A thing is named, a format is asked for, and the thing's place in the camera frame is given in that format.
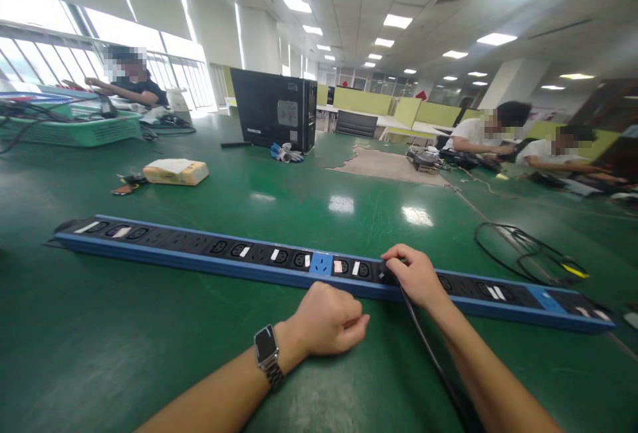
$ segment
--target air vent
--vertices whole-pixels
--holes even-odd
[[[437,0],[434,6],[444,5],[446,3],[454,3],[455,1],[458,1],[458,0]]]
[[[583,21],[578,21],[576,23],[571,23],[570,25],[565,25],[565,26],[560,27],[560,28],[556,28],[556,29],[553,29],[553,30],[545,31],[543,33],[538,33],[537,35],[530,36],[528,39],[540,38],[540,37],[543,37],[543,36],[551,35],[552,33],[557,33],[559,31],[563,31],[563,30],[566,30],[566,29],[569,29],[569,28],[574,28],[576,26],[586,25],[587,23],[590,23],[592,20],[593,20],[593,18],[587,18],[587,19],[584,19]]]

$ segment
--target smartwatch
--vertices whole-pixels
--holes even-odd
[[[255,354],[257,365],[266,373],[272,389],[276,389],[284,380],[284,373],[277,363],[279,347],[272,325],[267,325],[255,334]]]

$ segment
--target computer tower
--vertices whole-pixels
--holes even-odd
[[[235,68],[231,78],[244,141],[291,143],[303,154],[314,149],[316,81]]]

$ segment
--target blue tool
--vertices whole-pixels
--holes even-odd
[[[385,262],[373,258],[103,215],[66,222],[54,238],[85,254],[299,288],[320,280],[354,296],[402,302]],[[469,315],[583,333],[615,327],[606,314],[572,290],[447,270],[437,274],[457,307]]]

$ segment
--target green epoxy floor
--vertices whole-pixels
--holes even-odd
[[[352,158],[355,144],[403,153],[400,145],[318,133],[303,164],[283,165],[263,148],[221,151],[220,141],[241,140],[236,119],[197,127],[156,145],[161,155],[131,139],[89,150],[24,144],[0,161],[0,430],[131,431],[247,348],[264,322],[291,315],[304,294],[40,245],[70,218],[102,213],[371,257],[406,242],[438,268],[514,278],[480,252],[473,233],[482,217],[452,189],[324,169]],[[211,176],[195,188],[110,194],[117,173],[158,157],[205,161]],[[494,184],[521,196],[497,199],[447,177],[490,220],[581,260],[592,273],[582,292],[615,307],[638,298],[638,221],[621,209],[568,202],[525,181]],[[460,431],[404,307],[363,304],[372,316],[366,341],[303,364],[247,431]],[[635,430],[638,369],[611,336],[471,322],[568,432]],[[629,328],[615,334],[634,345]]]

